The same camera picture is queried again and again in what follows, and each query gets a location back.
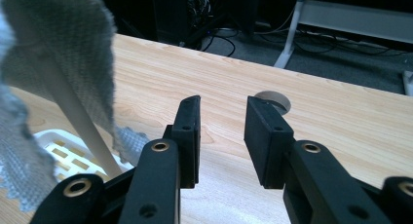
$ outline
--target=black cable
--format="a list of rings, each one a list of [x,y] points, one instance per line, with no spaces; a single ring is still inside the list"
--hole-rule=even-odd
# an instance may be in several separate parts
[[[206,47],[203,49],[203,52],[205,52],[209,47],[210,47],[210,45],[212,45],[212,42],[213,42],[213,39],[215,38],[215,36],[211,36],[210,37],[210,40],[209,40],[209,43],[206,45]]]
[[[221,36],[215,36],[215,37],[216,37],[216,38],[219,38],[219,39],[222,39],[222,40],[224,40],[224,41],[227,41],[227,42],[230,43],[231,46],[233,47],[233,50],[231,51],[231,53],[229,53],[229,54],[227,55],[227,57],[229,57],[229,56],[231,56],[231,55],[234,54],[235,49],[236,49],[236,46],[235,46],[235,44],[234,44],[232,41],[230,41],[229,39],[227,39],[227,38],[225,38],[225,37],[221,37]]]
[[[294,41],[294,46],[296,46],[298,49],[300,49],[300,50],[302,50],[302,51],[304,51],[304,52],[312,53],[312,54],[324,54],[324,53],[327,53],[327,52],[330,52],[330,51],[336,49],[336,46],[335,46],[335,45],[331,45],[331,47],[328,48],[328,49],[325,50],[325,51],[309,51],[309,50],[306,50],[306,49],[302,48],[302,47],[301,47],[297,42],[295,42],[295,41]]]
[[[226,42],[228,42],[228,43],[231,44],[231,46],[232,46],[233,49],[232,49],[231,53],[229,53],[229,54],[226,55],[226,56],[231,56],[231,55],[234,54],[234,52],[235,52],[235,50],[236,50],[235,44],[234,44],[232,41],[230,41],[229,39],[225,38],[225,37],[216,36],[216,35],[212,35],[212,36],[211,36],[208,44],[207,44],[206,47],[203,49],[203,52],[205,52],[205,51],[210,47],[210,45],[212,45],[213,39],[215,39],[215,38],[219,38],[219,39],[224,40],[224,41],[226,41]]]
[[[285,21],[282,23],[282,25],[280,25],[279,27],[277,27],[277,29],[273,29],[271,31],[266,31],[266,32],[254,32],[254,34],[273,34],[273,33],[279,33],[279,32],[283,32],[288,30],[288,28],[284,28],[282,29],[286,23],[288,23],[289,19],[292,18],[292,15],[294,14],[294,10],[295,10],[295,5],[291,10],[291,13],[288,15],[288,17],[285,19]]]
[[[366,52],[366,51],[363,51],[363,50],[358,50],[358,49],[346,46],[345,44],[356,45],[355,43],[351,43],[350,39],[340,41],[340,40],[337,40],[335,35],[333,35],[333,36],[326,35],[326,34],[312,35],[312,34],[309,34],[307,31],[301,31],[301,30],[298,30],[298,33],[308,37],[313,43],[316,43],[314,39],[318,39],[318,40],[320,40],[320,43],[318,43],[319,45],[324,44],[324,45],[331,46],[331,48],[329,48],[326,51],[314,52],[314,51],[305,50],[300,45],[298,45],[296,42],[294,42],[294,44],[299,49],[301,49],[302,51],[308,52],[308,53],[322,54],[322,53],[330,52],[330,51],[334,50],[335,48],[342,49],[344,51],[353,52],[353,53],[359,53],[359,54],[366,55],[366,56],[400,56],[400,55],[405,55],[405,54],[410,53],[410,52],[400,52],[400,53],[397,53],[397,54],[385,55],[385,53],[387,53],[389,51],[392,51],[392,49],[390,49],[390,48],[383,48],[383,50],[380,51],[380,52],[369,53],[369,52]],[[378,48],[368,46],[368,45],[358,45],[358,46],[369,48],[369,49],[378,49]]]
[[[280,40],[280,41],[270,40],[263,34],[260,34],[259,37],[261,37],[264,41],[271,42],[271,43],[274,43],[274,44],[285,43],[285,40]]]

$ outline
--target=cable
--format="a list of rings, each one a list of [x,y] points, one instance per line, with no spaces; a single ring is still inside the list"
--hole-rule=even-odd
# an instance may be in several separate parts
[[[209,13],[210,13],[210,3],[209,3],[209,0],[204,0],[204,1],[205,1],[205,3],[204,3],[203,8],[201,9],[201,13],[204,11],[204,9],[205,9],[206,7],[208,7],[206,13],[209,14]]]
[[[282,32],[282,31],[286,31],[288,30],[288,28],[282,29],[285,24],[289,21],[289,19],[291,18],[292,14],[294,13],[294,8],[292,9],[291,13],[289,14],[289,16],[286,18],[286,20],[282,23],[281,26],[279,26],[277,29],[268,31],[268,32],[254,32],[254,34],[256,35],[267,35],[267,34],[272,34],[272,33],[278,33],[278,32]]]
[[[209,40],[209,43],[206,45],[206,47],[203,49],[203,52],[205,52],[209,47],[210,47],[210,45],[212,45],[212,42],[213,42],[213,39],[215,38],[215,36],[211,36],[210,37],[210,40]]]
[[[304,48],[302,48],[297,42],[294,41],[294,45],[297,46],[297,48],[301,49],[302,51],[308,52],[308,53],[313,53],[313,54],[322,54],[322,53],[327,53],[330,52],[336,48],[344,50],[344,51],[349,51],[349,52],[353,52],[353,53],[358,53],[358,54],[362,54],[362,55],[366,55],[366,56],[400,56],[400,55],[405,55],[405,54],[409,54],[410,52],[399,52],[396,54],[390,54],[390,55],[386,55],[387,52],[389,51],[393,51],[390,48],[376,48],[373,46],[369,46],[369,45],[362,45],[356,42],[351,41],[350,39],[346,39],[346,40],[337,40],[335,35],[327,35],[327,34],[309,34],[307,31],[301,31],[298,30],[298,33],[300,33],[301,35],[305,35],[307,38],[309,38],[313,43],[316,43],[316,41],[314,39],[318,39],[319,40],[319,45],[328,45],[331,46],[331,48],[325,50],[325,51],[321,51],[321,52],[314,52],[314,51],[309,51],[309,50],[305,50]],[[350,44],[350,45],[355,45],[358,47],[365,47],[368,49],[382,49],[379,52],[366,52],[363,50],[358,50],[355,48],[352,48],[350,46],[346,46],[345,44]]]
[[[271,43],[274,43],[274,44],[285,43],[285,40],[272,41],[272,40],[268,39],[267,37],[265,37],[265,35],[263,35],[263,34],[260,34],[259,36],[260,36],[264,41],[271,42]]]
[[[235,44],[234,44],[232,41],[230,41],[229,39],[225,38],[225,37],[216,36],[216,35],[212,35],[212,36],[211,36],[208,44],[207,44],[206,47],[203,49],[203,52],[205,52],[205,51],[210,47],[210,45],[212,45],[213,39],[215,39],[215,38],[219,38],[219,39],[224,40],[224,41],[226,41],[226,42],[228,42],[228,43],[231,44],[231,46],[232,46],[233,49],[232,49],[231,53],[229,53],[228,55],[226,55],[227,57],[229,57],[229,56],[231,56],[231,55],[234,54],[234,52],[235,52],[235,50],[236,50]]]

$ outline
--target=floor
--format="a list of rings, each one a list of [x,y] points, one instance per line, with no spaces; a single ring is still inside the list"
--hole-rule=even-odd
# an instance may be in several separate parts
[[[270,66],[282,52],[286,37],[285,32],[245,36],[231,28],[215,29],[212,34],[212,42],[211,36],[206,37],[200,50]],[[299,32],[295,42],[285,69],[405,94],[402,73],[413,71],[413,53],[307,32]]]

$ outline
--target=gray cloth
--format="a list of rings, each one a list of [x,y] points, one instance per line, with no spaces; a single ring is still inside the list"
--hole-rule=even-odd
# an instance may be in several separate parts
[[[56,185],[53,158],[37,146],[25,123],[23,103],[5,85],[53,100],[42,82],[47,77],[40,77],[33,69],[36,64],[21,51],[27,45],[17,41],[18,30],[8,24],[8,11],[14,4],[24,9],[56,61],[56,69],[62,71],[94,123],[113,136],[113,148],[121,158],[136,165],[148,139],[144,133],[114,124],[110,50],[114,26],[101,0],[0,1],[0,176],[9,197],[19,198],[21,209],[30,210]]]

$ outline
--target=brass insert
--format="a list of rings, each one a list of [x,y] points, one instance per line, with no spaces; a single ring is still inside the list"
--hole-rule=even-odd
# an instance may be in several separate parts
[[[413,183],[401,182],[398,184],[398,188],[405,194],[409,195],[410,197],[413,197]]]
[[[79,178],[71,181],[63,190],[63,195],[69,198],[78,197],[85,194],[92,187],[92,183],[87,178]]]
[[[165,142],[158,142],[154,145],[152,145],[152,150],[155,152],[164,152],[169,149],[169,144]]]
[[[321,149],[317,145],[311,144],[311,143],[303,144],[303,149],[306,150],[309,153],[319,153],[319,152],[321,152]]]

